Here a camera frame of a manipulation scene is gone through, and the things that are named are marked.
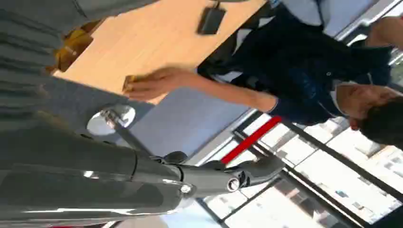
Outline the person's hand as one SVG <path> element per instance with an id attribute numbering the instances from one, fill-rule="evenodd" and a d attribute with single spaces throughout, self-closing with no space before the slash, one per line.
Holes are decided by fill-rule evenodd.
<path id="1" fill-rule="evenodd" d="M 188 69 L 164 67 L 146 75 L 127 76 L 123 94 L 136 101 L 149 101 L 177 88 L 192 85 L 199 75 Z"/>

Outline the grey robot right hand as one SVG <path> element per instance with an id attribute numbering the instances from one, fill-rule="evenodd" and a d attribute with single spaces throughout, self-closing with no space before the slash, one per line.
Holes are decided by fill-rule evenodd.
<path id="1" fill-rule="evenodd" d="M 118 95 L 50 79 L 0 77 L 0 225 L 3 228 L 86 226 L 137 216 L 170 214 L 191 198 L 230 193 L 273 181 L 284 163 L 274 157 L 225 168 L 219 161 L 184 165 L 172 152 L 152 156 L 128 132 L 121 147 L 81 136 L 53 113 L 83 120 L 90 111 L 121 103 Z"/>

